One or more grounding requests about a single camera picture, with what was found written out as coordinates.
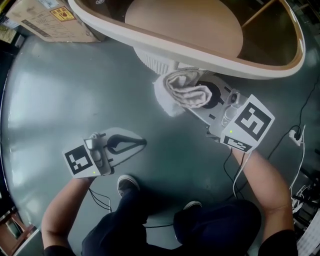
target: sneaker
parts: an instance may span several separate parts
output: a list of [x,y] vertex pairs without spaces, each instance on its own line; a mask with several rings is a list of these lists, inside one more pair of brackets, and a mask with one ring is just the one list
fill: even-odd
[[118,178],[118,192],[120,197],[122,197],[127,189],[137,189],[140,190],[138,182],[134,177],[130,175],[121,175]]
[[185,207],[183,208],[184,210],[188,210],[190,208],[195,208],[195,207],[200,207],[202,208],[202,203],[199,202],[199,201],[191,201],[191,202],[188,202]]

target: leg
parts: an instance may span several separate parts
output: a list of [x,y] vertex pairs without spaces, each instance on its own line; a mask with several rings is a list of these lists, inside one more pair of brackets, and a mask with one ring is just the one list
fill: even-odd
[[144,252],[154,255],[162,250],[147,244],[146,228],[143,224],[147,222],[148,204],[139,190],[139,185],[136,186],[127,181],[124,184],[118,181],[118,190],[122,197],[118,209],[103,217],[84,239],[83,256],[113,256]]
[[182,210],[173,226],[178,241],[197,251],[244,255],[258,234],[261,214],[253,203],[238,200]]

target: sleeve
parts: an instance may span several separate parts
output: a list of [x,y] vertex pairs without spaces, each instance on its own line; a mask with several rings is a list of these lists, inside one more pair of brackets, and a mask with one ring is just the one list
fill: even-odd
[[52,245],[44,249],[44,256],[76,256],[69,248]]
[[282,230],[263,242],[258,256],[298,256],[296,235],[293,230]]

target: gray floor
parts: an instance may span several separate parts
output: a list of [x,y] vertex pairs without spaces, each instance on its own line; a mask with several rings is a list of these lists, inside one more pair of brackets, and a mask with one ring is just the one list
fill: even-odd
[[[267,155],[290,126],[320,73],[320,51],[305,31],[305,64],[295,75],[275,80],[221,77],[247,96],[254,94],[275,115],[270,132],[259,147]],[[9,191],[25,222],[37,227],[46,207],[71,179],[61,151],[73,138],[90,136],[111,127],[131,130],[145,138],[147,147],[115,168],[115,174],[97,178],[92,189],[111,198],[116,209],[116,181],[133,174],[153,189],[164,203],[163,212],[147,225],[165,225],[190,200],[204,205],[224,201],[232,184],[223,171],[228,148],[205,137],[206,128],[190,113],[171,118],[157,103],[152,82],[156,74],[145,67],[134,50],[114,40],[101,43],[46,43],[30,37],[9,74],[1,123],[3,162]],[[313,149],[319,146],[319,90],[303,112],[306,157],[304,167],[319,168]],[[288,183],[297,171],[302,149],[284,139],[271,162]],[[227,164],[234,174],[234,159]],[[240,177],[239,184],[245,181]],[[254,200],[250,188],[246,198]],[[77,253],[81,241],[106,214],[87,195],[69,241]],[[172,227],[148,229],[148,241],[175,248]],[[259,239],[253,253],[256,254]]]

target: towel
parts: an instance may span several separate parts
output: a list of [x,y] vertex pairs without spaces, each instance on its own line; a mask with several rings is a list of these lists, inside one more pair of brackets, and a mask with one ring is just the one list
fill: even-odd
[[155,97],[169,116],[176,117],[185,112],[184,108],[200,108],[210,101],[209,88],[195,86],[205,73],[205,70],[186,67],[163,74],[153,83]]

